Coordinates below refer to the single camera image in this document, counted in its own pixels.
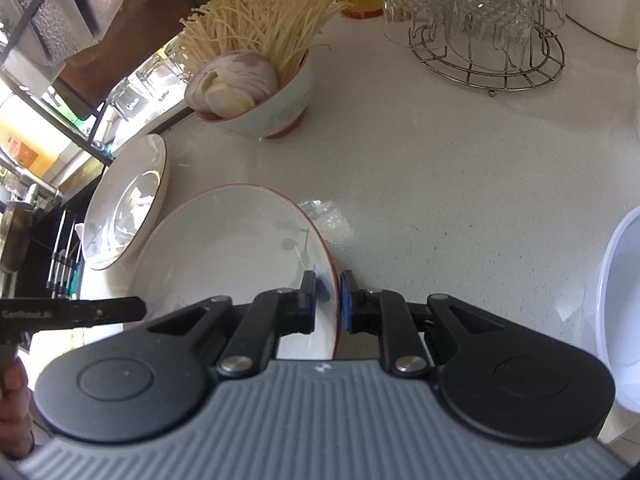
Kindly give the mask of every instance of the kitchen counter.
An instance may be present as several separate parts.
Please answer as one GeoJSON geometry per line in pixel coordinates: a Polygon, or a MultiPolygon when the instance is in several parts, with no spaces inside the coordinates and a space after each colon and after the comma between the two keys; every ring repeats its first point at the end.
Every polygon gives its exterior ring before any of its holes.
{"type": "MultiPolygon", "coordinates": [[[[190,116],[163,137],[161,218],[213,186],[268,186],[308,211],[338,271],[409,301],[447,292],[569,343],[622,217],[640,203],[635,53],[573,22],[568,64],[542,89],[465,88],[335,18],[312,50],[316,90],[289,136],[255,142],[190,116]]],[[[123,295],[131,264],[87,270],[84,298],[123,295]]],[[[609,442],[640,420],[615,407],[609,442]]]]}

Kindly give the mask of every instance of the wire rack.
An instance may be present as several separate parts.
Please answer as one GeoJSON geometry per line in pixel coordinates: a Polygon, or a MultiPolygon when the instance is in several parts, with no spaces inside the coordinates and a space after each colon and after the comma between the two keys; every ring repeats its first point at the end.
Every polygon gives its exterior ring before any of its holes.
{"type": "MultiPolygon", "coordinates": [[[[500,51],[496,51],[496,56],[504,56],[503,72],[487,70],[463,59],[449,45],[436,50],[425,46],[414,48],[414,56],[437,74],[472,88],[485,89],[491,97],[496,92],[519,92],[545,86],[558,78],[564,69],[566,57],[558,35],[545,26],[547,0],[541,1],[538,19],[530,37],[528,59],[524,66],[516,70],[507,70],[510,65],[508,57],[500,51]]],[[[473,59],[470,38],[468,45],[468,58],[473,59]]]]}

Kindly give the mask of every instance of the brown rim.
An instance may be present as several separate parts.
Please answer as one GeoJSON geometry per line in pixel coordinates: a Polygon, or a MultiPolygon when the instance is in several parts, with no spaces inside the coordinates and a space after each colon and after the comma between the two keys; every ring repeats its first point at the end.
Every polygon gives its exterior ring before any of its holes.
{"type": "Polygon", "coordinates": [[[278,95],[284,88],[286,88],[296,78],[296,76],[300,73],[300,71],[302,70],[302,67],[306,64],[308,59],[309,59],[309,51],[307,50],[305,52],[305,56],[302,58],[302,61],[300,62],[300,67],[298,68],[296,73],[293,76],[291,76],[291,78],[286,83],[284,83],[284,85],[282,85],[280,88],[278,88],[278,91],[275,94],[273,94],[272,96],[267,97],[264,101],[262,101],[261,103],[258,103],[256,106],[254,106],[253,108],[250,108],[249,110],[245,111],[244,113],[242,113],[240,115],[236,115],[235,117],[231,117],[229,119],[223,119],[219,115],[216,115],[213,112],[199,112],[199,111],[196,110],[196,116],[201,121],[203,121],[204,123],[211,123],[211,124],[225,123],[227,121],[233,121],[234,119],[237,119],[238,117],[242,117],[243,115],[251,112],[252,110],[255,110],[256,108],[259,108],[260,106],[265,104],[265,102],[267,102],[269,99],[273,99],[274,97],[276,97],[276,95],[278,95]]]}
{"type": "Polygon", "coordinates": [[[281,129],[279,132],[276,132],[273,135],[270,135],[269,137],[264,137],[264,139],[266,139],[266,140],[278,140],[278,139],[281,139],[282,137],[288,136],[302,122],[302,119],[305,116],[305,111],[306,111],[306,108],[304,110],[302,110],[302,113],[298,117],[296,117],[296,119],[289,126],[287,126],[286,128],[281,129]]]}
{"type": "MultiPolygon", "coordinates": [[[[219,189],[225,189],[226,187],[255,187],[257,189],[261,189],[261,190],[273,193],[274,195],[276,195],[276,196],[278,196],[280,198],[283,198],[284,200],[286,200],[286,202],[291,204],[297,211],[302,213],[302,216],[304,218],[306,218],[306,220],[308,221],[309,225],[311,226],[312,231],[316,234],[316,236],[318,236],[318,240],[320,240],[320,246],[322,247],[322,250],[324,250],[324,254],[326,255],[327,260],[329,261],[329,266],[331,268],[331,277],[332,277],[332,282],[333,282],[333,286],[334,286],[334,293],[335,293],[336,325],[335,325],[334,351],[332,352],[332,358],[335,357],[335,351],[336,351],[336,349],[338,347],[338,339],[340,339],[341,314],[342,314],[342,305],[341,305],[342,297],[340,295],[340,286],[338,284],[338,276],[337,276],[337,274],[335,272],[334,260],[331,257],[331,253],[329,252],[329,249],[327,249],[326,243],[324,243],[324,238],[322,238],[322,236],[320,234],[320,231],[318,231],[318,228],[316,228],[314,223],[311,221],[311,218],[309,218],[306,215],[306,213],[304,211],[302,211],[302,209],[300,209],[300,206],[298,206],[298,204],[293,202],[293,200],[291,200],[287,196],[284,196],[282,193],[277,192],[274,189],[271,189],[270,187],[258,186],[257,184],[248,184],[248,183],[245,183],[245,182],[236,182],[236,183],[233,183],[233,184],[222,184],[221,186],[214,186],[214,187],[211,187],[211,188],[209,188],[207,190],[204,190],[202,193],[199,193],[198,195],[188,199],[187,202],[183,203],[182,205],[178,206],[175,210],[173,210],[169,214],[169,216],[166,216],[165,218],[163,218],[160,221],[160,223],[156,226],[156,228],[153,230],[153,232],[151,233],[149,238],[146,240],[145,245],[142,247],[142,250],[140,251],[140,254],[138,255],[138,259],[136,261],[136,264],[133,267],[132,276],[135,276],[136,273],[138,272],[138,266],[140,265],[140,261],[142,261],[142,256],[144,255],[144,253],[146,251],[146,248],[149,246],[151,240],[154,238],[154,236],[158,233],[160,228],[166,222],[168,222],[171,218],[173,218],[175,215],[177,215],[183,208],[187,207],[191,202],[195,202],[196,200],[198,200],[204,194],[207,194],[207,193],[210,193],[212,191],[219,190],[219,189]]],[[[131,293],[132,289],[133,289],[133,282],[131,283],[131,285],[129,285],[129,293],[131,293]]]]}
{"type": "Polygon", "coordinates": [[[382,9],[377,10],[366,10],[363,13],[354,12],[353,10],[343,9],[340,13],[345,18],[351,18],[352,20],[368,20],[369,18],[377,18],[378,16],[382,16],[382,9]]]}
{"type": "MultiPolygon", "coordinates": [[[[169,162],[169,150],[167,149],[166,146],[166,142],[164,141],[164,139],[162,138],[161,135],[159,134],[146,134],[144,136],[138,137],[137,139],[133,139],[132,140],[132,144],[135,142],[139,142],[142,139],[146,139],[149,136],[156,136],[158,139],[160,139],[162,141],[162,147],[164,147],[164,164],[162,165],[162,174],[160,175],[160,181],[158,182],[158,189],[160,189],[160,186],[162,185],[162,179],[164,178],[165,174],[166,174],[166,168],[167,168],[167,164],[169,162]]],[[[154,204],[156,203],[156,199],[154,197],[154,201],[151,203],[151,207],[154,206],[154,204]]],[[[91,207],[91,201],[89,201],[89,206],[86,209],[86,213],[84,215],[84,217],[86,218],[88,216],[89,213],[89,209],[91,207]]],[[[84,238],[84,232],[82,232],[82,238],[80,238],[80,248],[82,249],[82,259],[84,260],[84,262],[88,265],[88,267],[91,270],[106,270],[109,267],[111,267],[112,265],[114,265],[116,262],[120,261],[121,258],[123,258],[123,256],[127,253],[127,251],[129,251],[129,248],[131,247],[131,243],[134,240],[134,238],[136,237],[136,235],[140,232],[140,229],[142,229],[142,227],[144,226],[145,222],[147,222],[148,218],[149,218],[149,213],[151,212],[151,208],[149,208],[149,211],[146,212],[146,216],[144,217],[142,224],[140,224],[140,227],[138,228],[138,230],[136,231],[136,234],[133,236],[133,238],[129,241],[129,243],[127,244],[127,246],[124,248],[124,250],[118,254],[118,256],[116,256],[116,258],[110,262],[108,265],[104,266],[104,267],[100,267],[99,269],[96,269],[95,267],[92,267],[91,265],[89,265],[89,263],[87,262],[86,258],[84,257],[84,248],[82,247],[82,239],[84,238]]]]}

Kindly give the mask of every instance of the black shelf rack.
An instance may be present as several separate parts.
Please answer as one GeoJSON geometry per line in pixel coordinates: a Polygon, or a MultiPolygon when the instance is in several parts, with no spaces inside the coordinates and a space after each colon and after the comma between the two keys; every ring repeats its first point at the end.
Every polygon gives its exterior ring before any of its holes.
{"type": "MultiPolygon", "coordinates": [[[[207,0],[182,0],[189,8],[194,8],[207,0]]],[[[31,3],[24,10],[22,16],[18,20],[17,25],[12,30],[12,33],[8,37],[8,43],[0,52],[0,80],[4,82],[9,89],[18,97],[20,97],[27,105],[29,105],[34,111],[39,113],[47,122],[57,128],[62,134],[67,136],[76,146],[95,157],[103,165],[109,166],[113,161],[113,157],[109,153],[105,153],[100,147],[100,144],[95,142],[95,134],[98,131],[100,122],[107,109],[106,102],[102,102],[97,107],[92,106],[86,99],[75,92],[69,85],[67,85],[62,79],[58,79],[58,83],[65,88],[70,94],[74,95],[80,102],[82,102],[89,110],[91,115],[95,117],[95,123],[92,126],[91,131],[88,134],[83,133],[78,129],[71,121],[57,111],[52,105],[29,92],[29,89],[25,86],[17,84],[4,70],[4,64],[9,56],[11,50],[17,45],[21,35],[30,24],[35,13],[40,8],[44,0],[32,0],[31,3]]]]}

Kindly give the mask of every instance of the hand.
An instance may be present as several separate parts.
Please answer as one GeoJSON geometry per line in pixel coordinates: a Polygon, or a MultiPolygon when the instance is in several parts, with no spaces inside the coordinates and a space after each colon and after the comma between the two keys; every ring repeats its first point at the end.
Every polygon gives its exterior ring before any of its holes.
{"type": "Polygon", "coordinates": [[[0,392],[0,451],[14,458],[24,458],[33,446],[29,404],[31,391],[27,371],[18,359],[2,378],[0,392]]]}

